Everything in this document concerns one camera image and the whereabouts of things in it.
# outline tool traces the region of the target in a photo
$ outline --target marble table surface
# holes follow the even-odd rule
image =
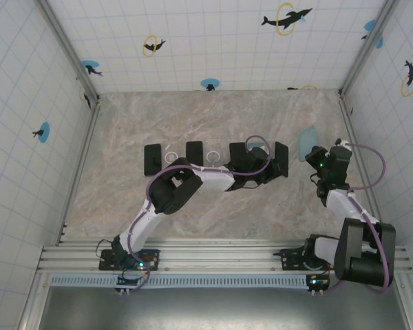
[[[339,236],[342,219],[321,204],[309,180],[314,170],[298,160],[298,136],[310,125],[327,149],[337,138],[348,138],[336,91],[105,94],[66,235],[114,237],[127,228],[140,210],[149,180],[143,175],[144,145],[161,143],[163,155],[173,151],[184,156],[185,143],[200,140],[204,153],[219,151],[223,163],[229,161],[230,142],[260,134],[289,147],[288,178],[278,177],[255,190],[200,191],[181,211],[162,221],[152,237]],[[353,158],[348,182],[362,186]],[[363,192],[357,197],[366,202]]]

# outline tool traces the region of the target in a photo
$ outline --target white tiled wall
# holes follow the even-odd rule
[[[75,77],[33,0],[0,0],[0,329],[17,326],[61,223],[90,115]]]
[[[91,79],[100,93],[203,90],[205,78],[219,89],[340,88],[384,2],[50,0],[80,58],[99,63],[103,76]],[[280,36],[261,25],[280,5],[279,19],[312,10]],[[146,57],[150,35],[166,43]]]
[[[384,39],[354,85],[352,119],[359,140],[381,151],[387,162],[376,189],[378,202],[383,220],[394,225],[398,242],[407,245],[413,258],[413,94],[401,94],[409,72],[405,61],[413,63],[413,0],[401,2]],[[411,91],[413,83],[403,90]],[[379,160],[367,155],[366,166],[376,179]]]

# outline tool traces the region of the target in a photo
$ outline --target purple cable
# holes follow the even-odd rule
[[[373,153],[376,153],[378,155],[378,157],[381,159],[381,162],[383,164],[383,169],[381,171],[381,174],[379,175],[378,180],[376,180],[373,184],[370,184],[368,186],[351,187],[351,188],[348,189],[348,193],[351,193],[353,190],[365,190],[365,189],[375,187],[383,179],[384,174],[385,174],[386,164],[385,164],[385,159],[382,156],[382,154],[380,154],[380,152],[378,150],[376,150],[375,148],[372,148],[371,146],[366,146],[364,144],[346,143],[346,146],[355,146],[355,147],[358,147],[358,148],[368,149],[368,150],[372,151]],[[364,287],[369,289],[374,294],[383,294],[384,292],[387,291],[387,288],[388,288],[388,285],[389,285],[389,282],[390,282],[390,273],[389,273],[389,270],[388,270],[387,257],[385,256],[383,245],[381,244],[381,241],[379,240],[379,235],[378,235],[377,231],[374,229],[374,226],[373,226],[372,222],[368,218],[367,214],[363,213],[362,207],[352,197],[349,197],[348,199],[355,206],[355,208],[357,208],[358,212],[361,213],[364,220],[366,220],[366,223],[369,226],[370,231],[372,232],[373,238],[374,238],[375,242],[377,243],[378,251],[379,251],[379,254],[381,255],[381,258],[382,258],[382,261],[383,261],[384,285],[382,286],[382,288],[380,290],[375,290],[375,289],[371,288],[369,285],[366,285],[366,284],[364,285]],[[341,285],[341,283],[342,283],[342,281],[339,281],[334,287],[331,287],[330,289],[326,290],[326,292],[333,291],[334,289],[339,287]]]
[[[251,175],[257,175],[261,172],[263,172],[265,170],[266,167],[268,167],[269,165],[269,160],[271,159],[271,148],[269,146],[269,143],[264,139],[264,137],[260,136],[260,135],[251,135],[249,136],[246,141],[245,141],[245,148],[246,151],[249,151],[248,149],[248,141],[252,138],[259,138],[263,141],[263,143],[266,145],[266,147],[268,148],[268,157],[266,158],[266,163],[265,165],[263,165],[263,167],[255,172],[251,172],[251,173],[240,173],[240,172],[233,172],[231,170],[220,170],[219,168],[209,168],[206,169],[205,172],[221,172],[221,173],[225,173],[225,174],[232,174],[232,175],[241,175],[244,177],[250,177]],[[156,173],[156,175],[154,177],[151,178],[151,180],[149,181],[149,183],[147,184],[147,188],[146,188],[146,196],[147,196],[147,200],[148,200],[148,204],[147,207],[145,208],[145,211],[142,212],[139,217],[137,217],[135,219],[135,221],[133,221],[133,223],[130,226],[129,229],[129,234],[128,234],[128,238],[127,238],[127,248],[129,249],[129,253],[136,259],[136,261],[138,261],[139,263],[143,263],[147,269],[147,277],[145,278],[145,280],[139,284],[137,287],[135,287],[134,289],[132,289],[132,292],[136,292],[138,291],[141,287],[143,287],[144,285],[147,284],[149,278],[150,278],[150,269],[148,267],[148,265],[146,263],[144,263],[142,260],[140,260],[138,258],[138,256],[133,252],[132,248],[131,248],[131,240],[130,240],[130,236],[133,232],[133,229],[135,227],[135,225],[146,215],[147,211],[150,209],[151,207],[151,197],[150,197],[150,188],[151,185],[157,180],[157,178],[159,178],[162,174],[167,173],[169,171],[172,170],[181,170],[181,169],[189,169],[189,170],[193,170],[193,171],[201,171],[201,168],[199,167],[195,167],[192,165],[176,165],[176,166],[170,166],[167,168],[164,168],[163,170],[159,171],[158,173]]]

